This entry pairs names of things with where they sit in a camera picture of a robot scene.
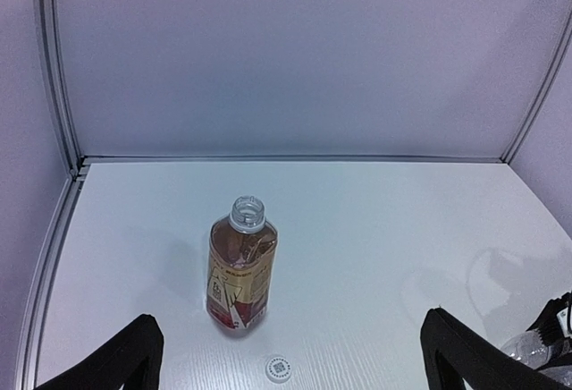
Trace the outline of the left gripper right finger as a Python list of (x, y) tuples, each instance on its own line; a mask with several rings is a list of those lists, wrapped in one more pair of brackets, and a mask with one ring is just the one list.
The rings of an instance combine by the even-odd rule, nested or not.
[(443, 308), (430, 309), (420, 341), (431, 389), (564, 389), (512, 360)]

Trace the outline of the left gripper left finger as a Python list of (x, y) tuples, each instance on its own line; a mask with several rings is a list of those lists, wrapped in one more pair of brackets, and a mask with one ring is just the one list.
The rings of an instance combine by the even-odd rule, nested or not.
[(164, 336), (156, 319), (141, 314), (86, 359), (40, 389), (157, 389)]

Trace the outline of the red cap water bottle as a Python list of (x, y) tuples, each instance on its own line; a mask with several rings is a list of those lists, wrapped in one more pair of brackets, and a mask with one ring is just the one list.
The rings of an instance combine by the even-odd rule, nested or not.
[(570, 333), (560, 325), (531, 328), (513, 336), (500, 351), (531, 369), (546, 366), (570, 351)]

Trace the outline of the white bottle cap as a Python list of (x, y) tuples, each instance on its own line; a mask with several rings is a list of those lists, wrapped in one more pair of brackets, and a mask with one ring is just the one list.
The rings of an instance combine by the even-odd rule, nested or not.
[(283, 384), (291, 378), (292, 366), (284, 356), (274, 355), (265, 364), (265, 375), (271, 382)]

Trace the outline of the gold label drink bottle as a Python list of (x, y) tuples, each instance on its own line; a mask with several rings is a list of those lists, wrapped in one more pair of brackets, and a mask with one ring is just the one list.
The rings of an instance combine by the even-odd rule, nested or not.
[(209, 234), (206, 310), (230, 330), (245, 331), (265, 314), (278, 231), (255, 196), (241, 196)]

